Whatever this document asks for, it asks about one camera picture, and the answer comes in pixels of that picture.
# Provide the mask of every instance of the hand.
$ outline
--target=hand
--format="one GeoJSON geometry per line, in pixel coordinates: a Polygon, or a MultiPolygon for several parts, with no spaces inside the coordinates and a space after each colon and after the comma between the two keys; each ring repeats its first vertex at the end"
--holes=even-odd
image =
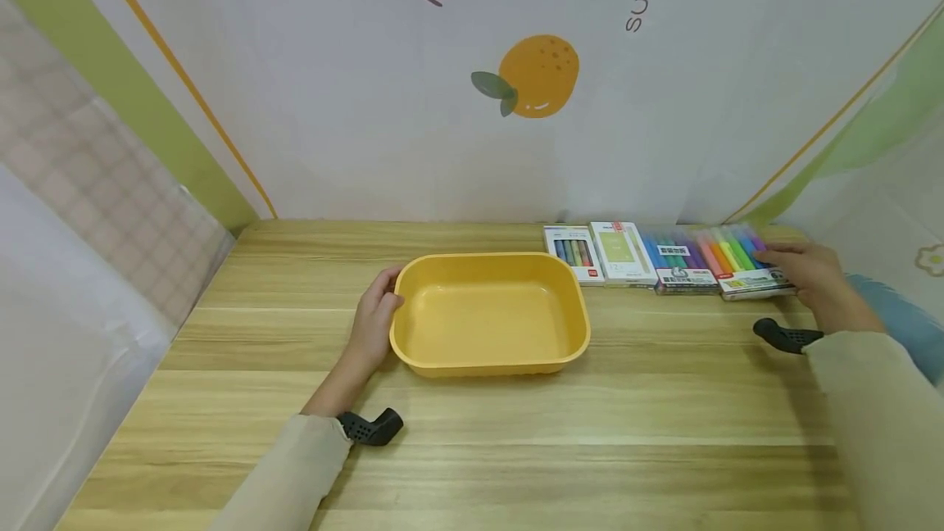
{"type": "Polygon", "coordinates": [[[884,324],[846,281],[836,251],[813,242],[772,242],[757,260],[780,266],[796,296],[826,334],[841,330],[884,332],[884,324]]]}
{"type": "Polygon", "coordinates": [[[364,392],[367,381],[390,351],[393,312],[403,297],[393,293],[401,266],[381,270],[356,305],[352,336],[334,368],[301,409],[301,414],[334,418],[349,411],[364,392]]]}
{"type": "Polygon", "coordinates": [[[403,306],[403,297],[393,293],[402,266],[381,270],[356,305],[352,336],[347,341],[344,356],[364,371],[373,374],[390,352],[390,325],[393,312],[403,306]]]}

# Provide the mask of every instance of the colored pencil box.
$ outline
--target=colored pencil box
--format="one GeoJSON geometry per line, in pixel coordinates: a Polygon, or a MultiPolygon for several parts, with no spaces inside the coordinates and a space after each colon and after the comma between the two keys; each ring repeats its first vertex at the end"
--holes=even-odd
{"type": "Polygon", "coordinates": [[[590,231],[607,287],[655,287],[659,277],[632,222],[591,221],[590,231]]]}
{"type": "Polygon", "coordinates": [[[690,239],[701,248],[725,300],[753,300],[796,292],[783,272],[754,257],[764,241],[750,225],[692,227],[690,239]]]}
{"type": "Polygon", "coordinates": [[[600,257],[592,245],[592,235],[586,226],[545,226],[544,241],[547,253],[561,259],[577,275],[582,285],[603,285],[600,257]]]}
{"type": "Polygon", "coordinates": [[[720,291],[718,280],[688,226],[638,226],[643,246],[655,266],[659,294],[720,291]]]}

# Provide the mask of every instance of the yellow stripe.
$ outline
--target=yellow stripe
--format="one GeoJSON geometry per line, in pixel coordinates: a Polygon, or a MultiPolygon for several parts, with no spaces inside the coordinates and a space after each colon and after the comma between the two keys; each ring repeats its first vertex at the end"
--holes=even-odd
{"type": "Polygon", "coordinates": [[[787,169],[789,169],[789,167],[792,166],[793,163],[797,162],[797,159],[803,156],[803,152],[806,152],[807,150],[809,150],[809,148],[813,146],[813,144],[815,144],[816,140],[819,140],[820,138],[822,138],[822,136],[824,136],[824,134],[828,132],[828,129],[833,127],[833,123],[836,123],[839,117],[843,116],[843,114],[845,114],[846,111],[849,110],[850,107],[852,107],[852,103],[855,103],[856,101],[858,101],[859,97],[862,97],[864,92],[869,90],[872,84],[875,84],[875,80],[878,79],[880,76],[882,76],[882,73],[884,71],[888,70],[888,67],[891,65],[891,63],[895,61],[901,55],[901,53],[904,52],[905,49],[911,45],[911,43],[916,38],[918,38],[918,35],[920,34],[920,32],[923,32],[924,28],[927,27],[928,23],[930,23],[931,20],[933,19],[934,15],[936,15],[937,12],[940,10],[940,8],[942,8],[942,5],[944,5],[944,0],[939,2],[937,4],[937,7],[934,7],[934,9],[931,11],[931,15],[928,15],[924,21],[921,21],[921,24],[918,26],[918,29],[915,29],[911,35],[908,35],[908,39],[906,39],[905,42],[902,43],[902,45],[898,49],[896,49],[895,53],[891,54],[891,57],[886,60],[886,63],[882,64],[879,70],[876,70],[875,73],[872,74],[868,82],[865,82],[865,84],[862,85],[862,88],[859,88],[859,90],[855,91],[855,95],[852,95],[850,100],[846,101],[846,104],[844,104],[843,107],[841,107],[836,112],[836,115],[833,115],[832,117],[830,117],[830,120],[826,122],[826,125],[819,128],[819,132],[816,132],[815,134],[813,134],[813,138],[810,138],[809,140],[807,140],[806,144],[803,144],[800,150],[797,150],[794,156],[790,157],[790,159],[787,160],[787,164],[784,164],[783,166],[780,167],[780,170],[773,173],[773,176],[771,176],[768,179],[768,182],[764,183],[764,187],[760,188],[756,193],[754,193],[753,196],[751,196],[751,198],[749,198],[749,200],[747,200],[747,202],[743,204],[743,206],[740,206],[737,209],[737,211],[729,215],[728,218],[722,223],[727,223],[731,221],[731,219],[734,216],[740,214],[742,211],[747,209],[753,202],[756,202],[757,198],[763,195],[764,191],[768,190],[768,188],[770,188],[770,185],[773,184],[773,182],[776,181],[776,179],[780,178],[780,176],[783,175],[784,172],[787,172],[787,169]]]}
{"type": "Polygon", "coordinates": [[[213,115],[210,105],[207,104],[207,101],[200,94],[200,91],[197,90],[197,85],[193,84],[193,80],[190,78],[190,75],[187,74],[186,70],[183,70],[183,67],[180,65],[180,60],[176,59],[174,53],[171,51],[171,48],[167,45],[167,42],[161,37],[160,33],[157,33],[157,27],[154,26],[154,23],[151,22],[150,17],[147,13],[144,13],[144,9],[141,8],[141,4],[138,3],[138,0],[125,0],[128,3],[131,10],[134,11],[134,14],[138,17],[138,21],[141,22],[144,29],[147,31],[147,34],[151,36],[151,40],[154,41],[157,48],[161,49],[161,53],[164,55],[164,58],[167,60],[167,63],[171,65],[176,75],[180,77],[180,82],[186,86],[187,90],[190,91],[193,100],[197,101],[197,104],[200,106],[200,109],[203,109],[204,115],[210,121],[213,129],[216,129],[216,133],[220,136],[220,139],[223,140],[223,144],[229,148],[229,152],[232,153],[232,156],[236,159],[236,162],[239,166],[242,167],[243,172],[246,172],[246,176],[249,178],[249,181],[252,182],[256,191],[259,191],[259,194],[262,197],[262,201],[265,201],[265,205],[269,208],[269,213],[272,214],[273,218],[279,218],[279,215],[275,213],[275,208],[272,206],[272,200],[269,199],[269,196],[266,194],[266,190],[262,188],[262,185],[259,182],[259,179],[253,174],[252,170],[249,169],[249,165],[246,163],[246,159],[243,159],[243,156],[238,152],[234,142],[229,139],[229,135],[223,129],[223,125],[220,124],[219,120],[216,119],[216,115],[213,115]]]}

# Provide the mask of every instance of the green fabric panel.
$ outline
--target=green fabric panel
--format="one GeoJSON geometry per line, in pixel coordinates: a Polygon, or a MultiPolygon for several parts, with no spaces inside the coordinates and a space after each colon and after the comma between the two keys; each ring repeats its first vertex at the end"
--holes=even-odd
{"type": "Polygon", "coordinates": [[[13,1],[223,226],[259,220],[92,0],[13,1]]]}
{"type": "Polygon", "coordinates": [[[918,134],[944,103],[944,11],[940,11],[895,65],[895,77],[870,98],[803,170],[743,221],[768,225],[816,179],[862,169],[918,134]]]}

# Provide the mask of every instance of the black wrist strap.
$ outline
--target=black wrist strap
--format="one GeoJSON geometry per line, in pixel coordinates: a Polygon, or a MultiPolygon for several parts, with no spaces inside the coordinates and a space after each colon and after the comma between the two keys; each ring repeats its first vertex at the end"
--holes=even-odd
{"type": "Polygon", "coordinates": [[[806,345],[824,337],[824,333],[818,330],[783,328],[772,318],[762,318],[754,322],[754,334],[763,338],[774,349],[793,352],[795,355],[800,355],[806,345]]]}
{"type": "Polygon", "coordinates": [[[347,438],[361,445],[386,445],[403,428],[403,419],[393,408],[387,408],[373,423],[368,423],[353,412],[344,412],[338,420],[341,420],[341,426],[347,438]]]}

